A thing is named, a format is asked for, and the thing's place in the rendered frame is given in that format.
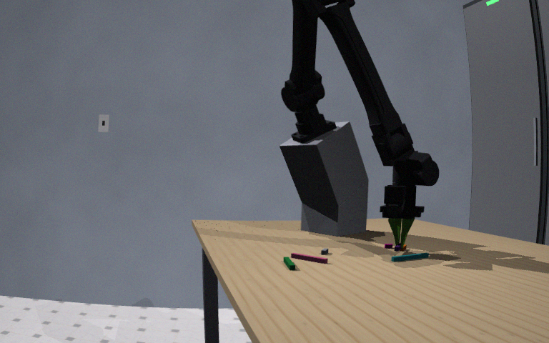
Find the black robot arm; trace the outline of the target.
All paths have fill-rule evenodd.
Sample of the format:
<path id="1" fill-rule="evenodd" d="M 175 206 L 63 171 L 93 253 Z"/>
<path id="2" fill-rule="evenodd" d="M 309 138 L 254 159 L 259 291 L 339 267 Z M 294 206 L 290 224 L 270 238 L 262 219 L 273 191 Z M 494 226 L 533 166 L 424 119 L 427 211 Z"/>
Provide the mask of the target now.
<path id="1" fill-rule="evenodd" d="M 337 5 L 325 7 L 333 3 Z M 330 31 L 365 106 L 382 164 L 393 166 L 392 182 L 400 183 L 385 187 L 387 212 L 399 214 L 403 208 L 415 208 L 416 186 L 405 184 L 433 186 L 439 168 L 428 153 L 414 150 L 410 133 L 395 111 L 352 18 L 350 7 L 355 1 L 292 0 L 292 5 L 292 70 L 281 90 L 283 102 L 297 118 L 298 132 L 291 135 L 292 139 L 303 144 L 336 128 L 316 107 L 325 96 L 322 76 L 315 70 L 319 17 Z"/>

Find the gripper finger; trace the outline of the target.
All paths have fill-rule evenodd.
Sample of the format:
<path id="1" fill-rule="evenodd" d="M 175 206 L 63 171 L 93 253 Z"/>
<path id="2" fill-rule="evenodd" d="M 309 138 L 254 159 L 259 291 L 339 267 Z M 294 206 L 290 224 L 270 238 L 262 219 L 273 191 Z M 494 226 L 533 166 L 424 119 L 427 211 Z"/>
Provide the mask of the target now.
<path id="1" fill-rule="evenodd" d="M 401 231 L 401 223 L 402 219 L 388 219 L 392 233 L 394 234 L 395 238 L 395 245 L 397 246 L 400 243 L 400 231 Z"/>
<path id="2" fill-rule="evenodd" d="M 407 233 L 409 232 L 410 227 L 412 226 L 412 223 L 414 222 L 414 220 L 415 220 L 415 218 L 403 219 L 402 220 L 401 248 L 404 247 L 404 243 L 405 243 L 405 240 L 406 240 L 406 237 L 407 237 Z"/>

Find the turquoise rod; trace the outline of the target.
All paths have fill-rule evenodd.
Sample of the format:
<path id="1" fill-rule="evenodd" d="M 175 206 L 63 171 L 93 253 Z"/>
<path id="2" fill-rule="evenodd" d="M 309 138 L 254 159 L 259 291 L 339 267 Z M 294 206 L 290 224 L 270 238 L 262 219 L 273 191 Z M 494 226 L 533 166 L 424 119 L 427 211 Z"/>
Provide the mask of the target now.
<path id="1" fill-rule="evenodd" d="M 411 260 L 411 259 L 423 259 L 428 258 L 428 253 L 421 253 L 421 254 L 409 254 L 409 255 L 402 255 L 402 256 L 395 256 L 392 257 L 392 262 L 398 262 L 398 261 L 405 261 L 405 260 Z"/>

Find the pink rod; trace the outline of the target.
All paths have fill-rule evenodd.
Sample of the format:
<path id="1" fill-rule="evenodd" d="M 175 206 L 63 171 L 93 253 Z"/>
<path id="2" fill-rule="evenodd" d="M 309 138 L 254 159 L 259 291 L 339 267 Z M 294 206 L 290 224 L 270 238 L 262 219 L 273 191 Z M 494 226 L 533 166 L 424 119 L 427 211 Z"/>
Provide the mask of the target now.
<path id="1" fill-rule="evenodd" d="M 327 263 L 327 258 L 314 257 L 314 256 L 310 256 L 310 255 L 305 255 L 305 254 L 291 253 L 291 258 L 301 259 L 301 260 L 310 261 L 310 262 L 317 262 L 317 263 L 322 263 L 322 264 Z"/>

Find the green rod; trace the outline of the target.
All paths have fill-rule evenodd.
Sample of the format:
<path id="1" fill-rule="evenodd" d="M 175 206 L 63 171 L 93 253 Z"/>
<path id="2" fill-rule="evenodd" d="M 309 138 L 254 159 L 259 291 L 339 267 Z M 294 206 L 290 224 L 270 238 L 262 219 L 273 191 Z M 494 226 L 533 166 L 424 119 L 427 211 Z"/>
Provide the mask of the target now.
<path id="1" fill-rule="evenodd" d="M 295 264 L 289 257 L 284 257 L 284 263 L 287 265 L 289 270 L 295 270 Z"/>

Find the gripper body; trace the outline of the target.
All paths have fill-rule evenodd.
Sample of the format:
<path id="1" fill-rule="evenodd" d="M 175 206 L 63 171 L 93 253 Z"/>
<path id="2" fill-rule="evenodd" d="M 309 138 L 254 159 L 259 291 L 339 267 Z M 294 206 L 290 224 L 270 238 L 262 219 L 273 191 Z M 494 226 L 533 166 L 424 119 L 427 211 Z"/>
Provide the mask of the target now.
<path id="1" fill-rule="evenodd" d="M 392 183 L 392 185 L 400 186 L 400 183 Z M 403 208 L 402 213 L 389 214 L 389 212 L 386 212 L 386 205 L 384 205 L 380 207 L 380 212 L 382 212 L 382 218 L 412 219 L 414 217 L 421 217 L 421 212 L 424 212 L 424 207 L 415 206 L 415 208 Z"/>

